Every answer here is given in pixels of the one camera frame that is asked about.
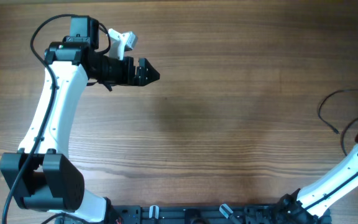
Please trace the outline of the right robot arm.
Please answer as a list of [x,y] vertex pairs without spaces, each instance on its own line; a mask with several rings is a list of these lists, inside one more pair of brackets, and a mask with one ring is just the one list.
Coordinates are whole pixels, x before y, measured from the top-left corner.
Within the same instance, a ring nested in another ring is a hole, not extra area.
[[358,134],[352,151],[316,182],[284,195],[272,211],[273,223],[322,223],[328,208],[358,187]]

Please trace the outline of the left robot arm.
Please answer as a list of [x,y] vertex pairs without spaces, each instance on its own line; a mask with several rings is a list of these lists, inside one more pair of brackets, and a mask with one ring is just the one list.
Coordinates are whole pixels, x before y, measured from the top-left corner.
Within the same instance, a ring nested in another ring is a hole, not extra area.
[[76,107],[87,86],[146,86],[160,78],[146,58],[134,60],[137,36],[107,29],[90,16],[71,15],[70,32],[52,42],[38,60],[45,80],[34,118],[16,152],[6,152],[0,170],[9,187],[6,203],[49,212],[59,221],[122,223],[110,199],[85,188],[70,162],[68,144]]

